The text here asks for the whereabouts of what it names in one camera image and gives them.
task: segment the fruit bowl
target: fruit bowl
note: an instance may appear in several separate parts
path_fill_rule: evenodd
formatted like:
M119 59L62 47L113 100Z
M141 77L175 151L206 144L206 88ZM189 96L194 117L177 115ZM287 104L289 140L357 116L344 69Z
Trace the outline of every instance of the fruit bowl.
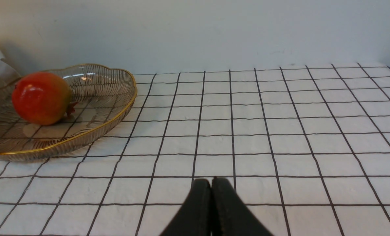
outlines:
M119 124L137 96L135 78L122 69L82 64L46 70L65 79L75 112L59 123L28 123L14 110L11 94L16 79L0 88L0 160L31 161L61 156L104 136Z

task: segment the red fruit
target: red fruit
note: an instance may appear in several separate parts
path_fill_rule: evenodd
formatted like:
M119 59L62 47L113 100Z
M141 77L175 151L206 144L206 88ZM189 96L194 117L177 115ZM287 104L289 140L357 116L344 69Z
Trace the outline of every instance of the red fruit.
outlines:
M51 125L64 114L75 112L71 102L71 89L65 80L48 72L29 74L17 82L12 103L24 120L39 125Z

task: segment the gold wire bowl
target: gold wire bowl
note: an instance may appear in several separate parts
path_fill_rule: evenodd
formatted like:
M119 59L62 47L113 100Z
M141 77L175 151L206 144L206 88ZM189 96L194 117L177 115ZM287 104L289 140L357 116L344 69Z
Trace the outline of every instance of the gold wire bowl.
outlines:
M47 70L64 78L78 102L70 118L51 126L30 124L15 112L11 94L15 83L0 88L0 160L30 161L64 155L112 130L131 110L137 86L126 70L82 64Z

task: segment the grid tablecloth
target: grid tablecloth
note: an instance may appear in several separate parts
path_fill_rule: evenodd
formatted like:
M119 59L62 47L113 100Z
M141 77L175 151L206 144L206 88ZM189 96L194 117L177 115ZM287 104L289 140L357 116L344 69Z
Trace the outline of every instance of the grid tablecloth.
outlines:
M88 147L0 161L0 234L156 236L195 178L228 178L276 236L390 236L390 68L137 75Z

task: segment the white wall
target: white wall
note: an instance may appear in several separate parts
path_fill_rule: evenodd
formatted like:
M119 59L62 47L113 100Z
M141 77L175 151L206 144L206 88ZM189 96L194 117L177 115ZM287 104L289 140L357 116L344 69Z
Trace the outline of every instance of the white wall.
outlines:
M390 65L390 0L0 0L0 42L21 73Z

